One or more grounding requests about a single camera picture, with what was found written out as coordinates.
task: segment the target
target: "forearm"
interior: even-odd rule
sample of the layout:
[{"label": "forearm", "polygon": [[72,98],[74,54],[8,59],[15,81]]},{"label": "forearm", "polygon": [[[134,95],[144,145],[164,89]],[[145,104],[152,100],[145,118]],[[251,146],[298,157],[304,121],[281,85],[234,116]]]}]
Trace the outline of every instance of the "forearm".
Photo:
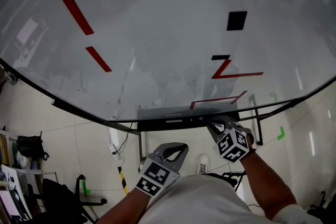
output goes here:
[{"label": "forearm", "polygon": [[146,210],[151,197],[135,188],[103,215],[98,224],[136,224]]},{"label": "forearm", "polygon": [[252,193],[268,219],[272,219],[283,207],[296,204],[290,188],[258,154],[252,153],[243,158],[241,164]]}]

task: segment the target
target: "black office chair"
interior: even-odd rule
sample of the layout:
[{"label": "black office chair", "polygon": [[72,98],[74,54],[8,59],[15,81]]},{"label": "black office chair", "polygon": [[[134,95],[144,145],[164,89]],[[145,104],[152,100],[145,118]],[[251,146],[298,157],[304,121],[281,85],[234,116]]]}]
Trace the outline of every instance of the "black office chair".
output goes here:
[{"label": "black office chair", "polygon": [[333,195],[330,199],[328,206],[324,208],[326,203],[326,192],[322,191],[322,199],[319,206],[311,205],[307,211],[308,214],[320,219],[323,224],[335,223],[335,211],[336,211],[336,195]]},{"label": "black office chair", "polygon": [[45,223],[48,219],[49,223],[55,223],[62,220],[62,223],[82,224],[90,220],[96,223],[90,215],[84,210],[83,206],[100,206],[107,203],[106,199],[101,199],[100,202],[84,202],[79,197],[79,181],[85,179],[80,175],[76,179],[76,190],[73,193],[66,185],[61,185],[49,179],[43,179],[42,189],[43,194],[34,194],[31,185],[28,185],[29,196],[33,199],[41,199],[44,201],[47,213],[40,214],[37,218],[31,220],[30,223]]}]

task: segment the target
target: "yellow and black striped pole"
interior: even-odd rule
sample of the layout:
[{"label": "yellow and black striped pole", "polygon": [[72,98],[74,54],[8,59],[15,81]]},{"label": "yellow and black striped pole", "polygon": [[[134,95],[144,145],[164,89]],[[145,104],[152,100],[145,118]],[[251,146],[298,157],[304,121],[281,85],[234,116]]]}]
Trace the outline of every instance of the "yellow and black striped pole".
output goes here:
[{"label": "yellow and black striped pole", "polygon": [[124,188],[124,191],[125,191],[125,193],[127,195],[128,194],[128,189],[127,189],[127,185],[126,185],[126,180],[124,178],[124,174],[123,174],[122,169],[121,169],[120,166],[118,166],[118,171],[119,171],[122,187]]}]

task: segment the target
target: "power strip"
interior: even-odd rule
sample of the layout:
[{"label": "power strip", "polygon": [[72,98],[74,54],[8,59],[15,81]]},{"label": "power strip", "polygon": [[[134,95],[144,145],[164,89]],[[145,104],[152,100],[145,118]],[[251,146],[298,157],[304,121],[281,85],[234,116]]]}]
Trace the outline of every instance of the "power strip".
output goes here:
[{"label": "power strip", "polygon": [[120,155],[119,155],[119,152],[117,152],[117,149],[115,148],[115,145],[112,143],[112,144],[109,144],[109,150],[112,154],[112,157],[118,161],[121,159]]}]

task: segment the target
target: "person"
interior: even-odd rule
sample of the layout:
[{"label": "person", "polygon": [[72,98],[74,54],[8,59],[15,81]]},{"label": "person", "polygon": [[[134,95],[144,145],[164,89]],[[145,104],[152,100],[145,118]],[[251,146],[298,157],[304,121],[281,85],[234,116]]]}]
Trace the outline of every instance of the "person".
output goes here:
[{"label": "person", "polygon": [[151,197],[135,188],[98,224],[322,223],[297,205],[290,188],[253,150],[249,137],[247,140],[250,152],[240,162],[265,217],[249,210],[226,177],[207,174],[208,157],[202,155],[196,175],[180,178],[149,206]]}]

